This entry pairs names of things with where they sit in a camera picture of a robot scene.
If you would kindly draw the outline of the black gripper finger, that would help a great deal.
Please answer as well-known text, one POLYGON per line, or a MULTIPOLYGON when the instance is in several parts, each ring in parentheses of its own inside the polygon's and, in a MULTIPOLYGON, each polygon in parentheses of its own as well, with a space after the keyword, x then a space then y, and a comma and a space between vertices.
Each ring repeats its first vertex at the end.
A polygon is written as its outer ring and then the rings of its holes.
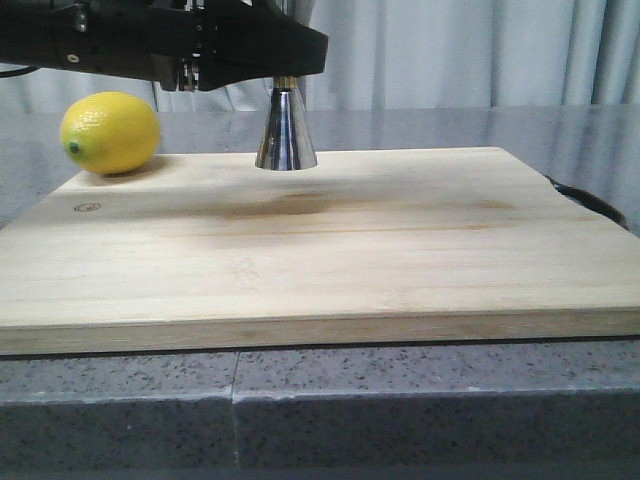
POLYGON ((197 60, 200 91, 324 71, 329 37, 285 13, 280 1, 206 1, 197 60))

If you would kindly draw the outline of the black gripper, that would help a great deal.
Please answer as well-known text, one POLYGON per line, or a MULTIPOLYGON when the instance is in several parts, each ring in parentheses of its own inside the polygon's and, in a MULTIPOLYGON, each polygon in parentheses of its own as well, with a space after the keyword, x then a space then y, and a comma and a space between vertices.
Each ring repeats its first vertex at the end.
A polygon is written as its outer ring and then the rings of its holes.
POLYGON ((197 51, 189 1, 3 1, 1 62, 157 82, 197 51))

